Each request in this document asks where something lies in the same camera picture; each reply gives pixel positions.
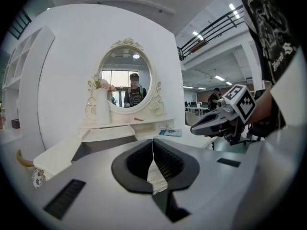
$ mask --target white bookshelf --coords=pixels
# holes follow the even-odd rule
[[[37,118],[38,83],[54,38],[48,27],[41,28],[24,39],[8,61],[2,86],[3,126],[12,129],[12,120],[19,119],[21,129],[18,138],[40,132]]]

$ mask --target brown box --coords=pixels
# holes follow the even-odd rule
[[[12,127],[13,128],[20,128],[19,119],[12,120]]]

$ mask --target book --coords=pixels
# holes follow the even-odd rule
[[[182,136],[182,130],[181,129],[168,129],[168,130],[162,130],[159,133],[160,136]]]

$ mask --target curved wooden handle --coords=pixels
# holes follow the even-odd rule
[[[22,164],[25,167],[33,167],[33,161],[25,160],[21,155],[21,150],[18,150],[16,153],[16,158],[19,161],[20,164]]]

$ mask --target ornate white mirror frame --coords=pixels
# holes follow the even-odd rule
[[[159,82],[157,80],[156,73],[155,73],[155,67],[152,65],[152,63],[149,60],[149,57],[147,56],[147,54],[145,54],[143,47],[139,43],[134,42],[134,40],[132,38],[126,38],[122,41],[118,40],[116,43],[114,43],[111,46],[111,49],[108,50],[108,52],[103,56],[102,60],[100,61],[99,66],[95,69],[94,74],[96,74],[98,72],[101,76],[102,67],[103,67],[105,61],[107,60],[107,58],[110,56],[110,54],[112,54],[113,52],[115,52],[116,50],[121,49],[121,48],[134,50],[141,57],[143,57],[143,59],[145,60],[147,66],[149,68],[151,82],[150,82],[149,91],[148,91],[146,97],[137,106],[133,106],[133,107],[130,107],[130,108],[122,108],[122,107],[113,105],[111,102],[109,102],[110,111],[114,112],[116,114],[121,114],[121,115],[127,114],[128,115],[128,114],[134,114],[134,113],[140,112],[145,107],[147,107],[149,113],[151,113],[151,114],[154,114],[154,115],[163,114],[164,113],[164,103],[163,103],[162,98],[160,96],[161,82]],[[86,116],[90,120],[95,120],[96,101],[95,101],[95,94],[94,94],[94,86],[93,86],[91,81],[88,81],[88,84],[90,86],[90,89],[88,89],[88,90],[90,91],[91,95],[88,99],[86,108],[90,108],[92,115],[89,116],[88,114],[86,114]]]

